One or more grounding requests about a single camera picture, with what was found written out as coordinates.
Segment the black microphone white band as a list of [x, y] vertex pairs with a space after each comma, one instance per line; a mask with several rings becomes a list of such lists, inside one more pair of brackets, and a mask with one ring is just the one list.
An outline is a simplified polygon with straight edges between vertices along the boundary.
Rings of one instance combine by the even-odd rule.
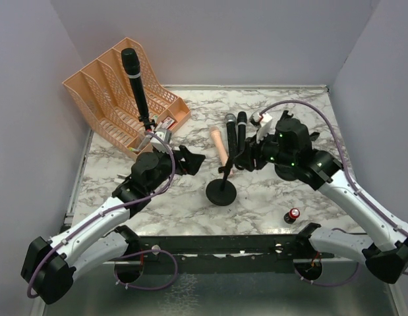
[[121, 52], [121, 60], [131, 85], [139, 116], [149, 117], [148, 105], [141, 79], [140, 61], [136, 51], [133, 48], [123, 49]]

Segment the black tripod microphone stand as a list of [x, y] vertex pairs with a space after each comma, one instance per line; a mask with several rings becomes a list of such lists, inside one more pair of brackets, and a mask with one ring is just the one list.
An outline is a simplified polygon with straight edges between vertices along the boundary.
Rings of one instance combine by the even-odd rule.
[[139, 116], [138, 121], [144, 125], [146, 132], [153, 132], [157, 127], [157, 123], [154, 118]]

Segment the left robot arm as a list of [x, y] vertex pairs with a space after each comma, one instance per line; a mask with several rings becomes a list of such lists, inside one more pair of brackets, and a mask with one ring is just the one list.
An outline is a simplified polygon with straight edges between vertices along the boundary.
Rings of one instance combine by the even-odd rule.
[[205, 158], [183, 145], [168, 152], [141, 153], [131, 173], [102, 206], [58, 235], [48, 240], [39, 236], [30, 242], [21, 270], [28, 297], [53, 304], [87, 270], [124, 256], [132, 243], [120, 224], [164, 193], [176, 174], [194, 176]]

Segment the black microphone silver grille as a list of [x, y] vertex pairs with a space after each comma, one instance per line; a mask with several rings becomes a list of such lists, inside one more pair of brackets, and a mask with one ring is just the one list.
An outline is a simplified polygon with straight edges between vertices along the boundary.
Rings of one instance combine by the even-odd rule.
[[229, 150], [229, 157], [235, 157], [238, 153], [237, 119], [233, 113], [226, 114], [225, 125], [227, 130], [227, 145]]

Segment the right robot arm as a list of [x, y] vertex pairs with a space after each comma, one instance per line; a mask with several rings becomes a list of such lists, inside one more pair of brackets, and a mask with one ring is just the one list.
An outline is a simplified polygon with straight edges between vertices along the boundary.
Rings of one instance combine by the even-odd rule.
[[346, 234], [309, 224], [300, 231], [303, 243], [314, 251], [331, 253], [361, 263], [379, 280], [394, 284], [408, 268], [408, 224], [397, 219], [370, 195], [357, 188], [344, 167], [327, 151], [314, 149], [306, 125], [283, 118], [274, 134], [270, 120], [262, 119], [256, 135], [245, 140], [234, 162], [248, 171], [267, 163], [288, 181], [299, 180], [342, 208], [365, 231], [364, 236]]

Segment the peach pink microphone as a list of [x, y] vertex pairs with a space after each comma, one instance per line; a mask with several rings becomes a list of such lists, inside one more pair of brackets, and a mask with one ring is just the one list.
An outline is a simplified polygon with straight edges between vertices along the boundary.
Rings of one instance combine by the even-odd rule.
[[210, 137], [218, 151], [219, 159], [221, 161], [221, 165], [224, 167], [226, 165], [226, 162], [229, 158], [227, 155], [227, 151], [225, 149], [225, 146], [223, 144], [223, 140], [221, 138], [221, 131], [217, 126], [212, 126], [209, 129]]

